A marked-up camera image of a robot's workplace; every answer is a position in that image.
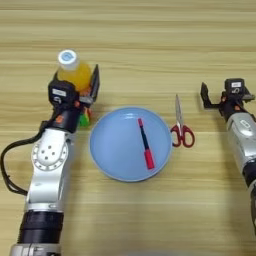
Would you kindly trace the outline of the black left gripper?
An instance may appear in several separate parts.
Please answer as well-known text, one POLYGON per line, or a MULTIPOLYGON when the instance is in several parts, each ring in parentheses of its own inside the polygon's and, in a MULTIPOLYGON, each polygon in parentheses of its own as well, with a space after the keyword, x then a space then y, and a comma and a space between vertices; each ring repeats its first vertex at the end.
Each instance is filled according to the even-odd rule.
MULTIPOLYGON (((53 77, 54 81, 58 81, 57 72, 53 77)), ((75 133, 79 125, 80 116, 85 112, 86 108, 90 108, 97 99, 100 87, 99 66, 96 65, 91 77, 90 96, 76 97, 73 99, 64 99, 54 96, 50 99, 53 106, 53 114, 49 120, 48 127, 59 129, 70 133, 75 133)))

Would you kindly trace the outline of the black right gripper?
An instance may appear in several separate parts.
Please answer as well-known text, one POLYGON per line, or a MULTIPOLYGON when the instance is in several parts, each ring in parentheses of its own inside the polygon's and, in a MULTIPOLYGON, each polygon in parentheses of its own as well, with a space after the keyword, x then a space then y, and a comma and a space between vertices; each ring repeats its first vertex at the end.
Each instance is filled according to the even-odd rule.
POLYGON ((201 99, 203 101, 203 106, 205 109, 218 109, 221 116, 228 120, 233 114, 237 113, 247 113, 244 108, 242 101, 238 101, 227 96, 221 97, 220 106, 218 104, 213 104, 208 95, 208 87, 205 83, 201 84, 200 91, 201 99))

